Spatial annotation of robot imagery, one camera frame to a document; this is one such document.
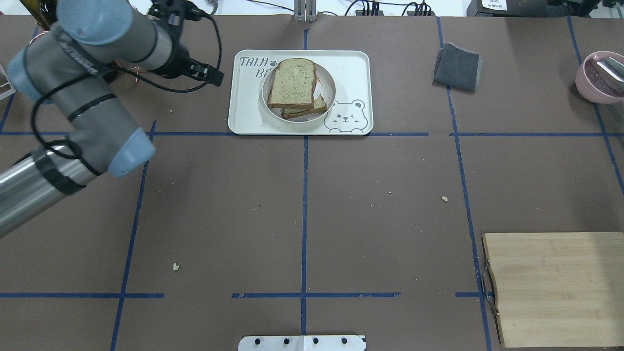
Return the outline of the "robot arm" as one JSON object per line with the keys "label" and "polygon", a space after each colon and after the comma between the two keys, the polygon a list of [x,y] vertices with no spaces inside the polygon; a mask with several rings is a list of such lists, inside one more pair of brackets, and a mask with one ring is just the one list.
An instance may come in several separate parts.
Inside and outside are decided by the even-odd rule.
{"label": "robot arm", "polygon": [[127,73],[122,60],[161,78],[185,76],[220,86],[220,66],[190,57],[180,38],[186,20],[212,14],[189,0],[154,0],[147,14],[127,0],[60,0],[57,22],[9,62],[10,84],[34,102],[38,146],[1,174],[1,236],[78,193],[104,173],[123,177],[154,156],[154,146],[105,82]]}

